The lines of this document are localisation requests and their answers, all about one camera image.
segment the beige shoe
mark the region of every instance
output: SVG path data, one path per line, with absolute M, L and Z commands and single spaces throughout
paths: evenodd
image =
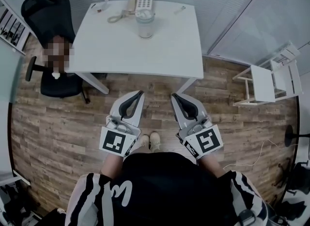
M 154 153 L 155 150 L 160 150 L 160 136 L 157 132 L 152 132 L 150 135 L 151 152 Z
M 140 146 L 145 146 L 145 147 L 149 148 L 150 137 L 148 135 L 141 136 L 139 143 L 140 143 Z

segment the desk leg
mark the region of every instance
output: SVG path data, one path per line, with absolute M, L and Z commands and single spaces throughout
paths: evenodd
M 91 73 L 76 73 L 76 75 L 80 76 L 84 79 L 88 84 L 91 84 L 94 88 L 97 88 L 100 92 L 104 94 L 109 94 L 109 89 L 101 83 L 98 79 L 94 77 Z
M 176 93 L 182 93 L 185 91 L 192 83 L 196 81 L 196 78 L 189 78 L 180 88 Z

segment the chair armrest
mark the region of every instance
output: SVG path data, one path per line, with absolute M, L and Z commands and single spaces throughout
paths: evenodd
M 29 62 L 28 68 L 27 68 L 27 73 L 26 73 L 26 81 L 30 81 L 31 76 L 32 76 L 32 71 L 33 71 L 33 66 L 35 65 L 35 61 L 36 61 L 37 57 L 33 56 Z
M 26 81 L 30 81 L 31 76 L 32 76 L 32 71 L 44 72 L 44 71 L 48 70 L 48 68 L 45 66 L 36 65 L 35 64 L 36 59 L 37 59 L 37 57 L 33 56 L 29 62 L 27 72 L 26 72 L 26 78 L 25 78 Z

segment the desk surface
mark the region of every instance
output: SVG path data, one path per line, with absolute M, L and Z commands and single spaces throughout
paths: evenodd
M 202 51 L 195 8 L 154 1 L 155 33 L 138 36 L 134 15 L 108 23 L 127 1 L 110 1 L 107 9 L 88 9 L 74 41 L 69 72 L 105 72 L 203 78 Z M 186 9 L 175 14 L 182 6 Z

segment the white cable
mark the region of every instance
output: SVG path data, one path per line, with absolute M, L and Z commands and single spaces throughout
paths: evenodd
M 260 154 L 259 154 L 259 156 L 258 156 L 256 162 L 259 160 L 259 158 L 260 158 L 260 156 L 261 156 L 261 154 L 262 154 L 263 145 L 264 145 L 265 141 L 270 141 L 270 140 L 269 140 L 269 139 L 266 139 L 266 140 L 263 141 L 263 144 L 262 144 L 262 147 L 261 147 L 261 151 L 260 151 Z M 290 145 L 290 146 L 288 146 L 288 147 L 279 147 L 277 144 L 273 143 L 272 141 L 270 141 L 270 142 L 271 142 L 273 145 L 275 145 L 277 148 L 279 148 L 279 149 L 285 149 L 285 148 L 288 148 L 288 147 L 291 147 L 291 146 L 296 146 L 296 145 L 298 145 L 298 144 L 293 144 L 293 145 Z M 225 166 L 223 169 L 225 169 L 225 168 L 228 167 L 228 166 L 254 166 L 254 165 L 256 164 L 256 162 L 254 162 L 254 164 L 252 164 L 252 165 L 250 165 L 250 164 L 237 165 L 237 164 L 233 164 L 233 163 L 232 163 L 232 164 L 228 164 L 228 165 Z
M 108 23 L 115 23 L 121 20 L 122 18 L 126 17 L 129 15 L 129 12 L 127 10 L 122 10 L 120 15 L 117 16 L 110 16 L 107 21 Z

